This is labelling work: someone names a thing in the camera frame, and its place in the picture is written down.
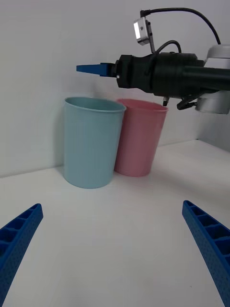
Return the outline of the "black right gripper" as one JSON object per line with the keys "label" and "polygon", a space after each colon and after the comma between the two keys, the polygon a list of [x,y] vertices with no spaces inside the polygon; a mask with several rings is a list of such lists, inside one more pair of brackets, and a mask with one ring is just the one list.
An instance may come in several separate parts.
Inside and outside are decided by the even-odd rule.
{"label": "black right gripper", "polygon": [[122,55],[115,64],[77,65],[76,71],[101,77],[116,78],[119,88],[140,89],[145,93],[153,93],[155,92],[155,63],[156,56],[153,54],[144,57]]}

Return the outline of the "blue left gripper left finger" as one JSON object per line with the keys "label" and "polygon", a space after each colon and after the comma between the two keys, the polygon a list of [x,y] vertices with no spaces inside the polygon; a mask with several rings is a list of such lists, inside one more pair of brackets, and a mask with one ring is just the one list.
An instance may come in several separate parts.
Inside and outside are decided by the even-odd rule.
{"label": "blue left gripper left finger", "polygon": [[43,219],[40,203],[35,204],[0,229],[0,305]]}

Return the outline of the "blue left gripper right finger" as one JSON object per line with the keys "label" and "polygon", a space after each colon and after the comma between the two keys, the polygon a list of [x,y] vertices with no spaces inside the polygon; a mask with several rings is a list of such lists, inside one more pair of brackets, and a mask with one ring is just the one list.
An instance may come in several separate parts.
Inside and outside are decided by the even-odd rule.
{"label": "blue left gripper right finger", "polygon": [[185,200],[184,217],[211,274],[224,306],[230,306],[230,230]]}

